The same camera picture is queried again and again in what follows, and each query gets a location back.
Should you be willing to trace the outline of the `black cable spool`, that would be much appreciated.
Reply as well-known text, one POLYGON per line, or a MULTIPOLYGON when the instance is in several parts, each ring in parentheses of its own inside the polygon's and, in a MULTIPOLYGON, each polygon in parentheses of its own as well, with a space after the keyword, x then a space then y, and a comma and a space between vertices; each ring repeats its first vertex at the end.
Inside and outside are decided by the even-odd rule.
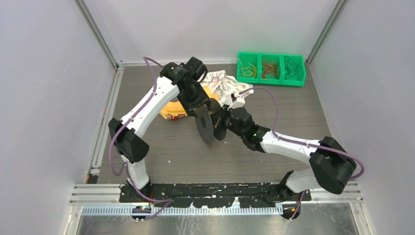
POLYGON ((227 134, 227 130, 222 128, 217 121, 220 117, 221 104, 214 98, 195 110, 195 123, 203 142, 211 146, 213 141, 222 141, 227 134))

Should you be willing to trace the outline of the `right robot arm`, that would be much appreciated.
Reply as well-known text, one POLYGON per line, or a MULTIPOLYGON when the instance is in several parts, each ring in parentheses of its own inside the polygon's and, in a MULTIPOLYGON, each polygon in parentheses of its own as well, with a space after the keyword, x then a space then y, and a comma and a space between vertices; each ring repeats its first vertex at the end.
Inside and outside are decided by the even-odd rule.
POLYGON ((323 188, 341 194, 357 168, 357 161, 347 156, 332 137, 319 141, 280 134, 256 124, 245 108, 225 106, 212 113, 211 119, 218 140, 231 131, 252 151, 283 155, 309 166, 306 170, 289 171, 279 183, 279 194, 286 201, 308 189, 323 188))

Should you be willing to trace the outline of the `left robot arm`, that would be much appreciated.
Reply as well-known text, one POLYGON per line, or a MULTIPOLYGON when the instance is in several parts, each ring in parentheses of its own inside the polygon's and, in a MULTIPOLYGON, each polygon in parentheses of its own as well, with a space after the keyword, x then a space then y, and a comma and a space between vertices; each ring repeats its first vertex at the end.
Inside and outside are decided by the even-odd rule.
POLYGON ((173 98, 177 98, 185 113, 195 118, 197 130, 206 144, 213 142, 213 124, 210 117, 211 99, 201 85, 207 75, 207 67, 195 57, 186 63, 174 62, 163 66, 159 75, 154 76, 154 85, 143 99, 121 119, 113 118, 108 127, 111 135, 109 159, 113 147, 121 156, 124 165, 121 170, 111 168, 114 175, 127 173, 131 185, 131 196, 139 203, 150 196, 150 179, 146 172, 145 157, 149 144, 143 136, 159 112, 173 98))

